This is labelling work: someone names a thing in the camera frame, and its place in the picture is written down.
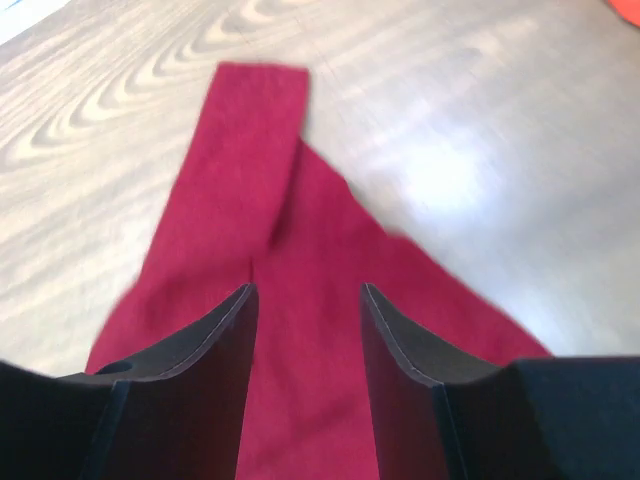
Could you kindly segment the dark red t shirt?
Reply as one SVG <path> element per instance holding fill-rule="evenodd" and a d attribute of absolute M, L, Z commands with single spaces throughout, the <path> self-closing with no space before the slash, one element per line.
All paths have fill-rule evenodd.
<path fill-rule="evenodd" d="M 309 83 L 300 68 L 217 67 L 139 276 L 87 363 L 96 371 L 131 355 L 255 284 L 242 479 L 377 477 L 359 319 L 364 283 L 491 363 L 546 355 L 414 243 L 386 233 L 302 140 Z"/>

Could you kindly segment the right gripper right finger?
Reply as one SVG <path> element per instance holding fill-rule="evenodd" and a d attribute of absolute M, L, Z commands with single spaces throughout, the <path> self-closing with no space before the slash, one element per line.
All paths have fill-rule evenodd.
<path fill-rule="evenodd" d="M 520 359 L 500 367 L 361 290 L 383 479 L 635 479 L 639 361 Z"/>

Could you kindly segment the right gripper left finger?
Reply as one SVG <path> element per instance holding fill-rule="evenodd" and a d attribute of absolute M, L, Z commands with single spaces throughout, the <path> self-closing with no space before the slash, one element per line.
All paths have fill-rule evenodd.
<path fill-rule="evenodd" d="M 231 479 L 258 320 L 252 284 L 93 374 L 1 367 L 5 479 Z"/>

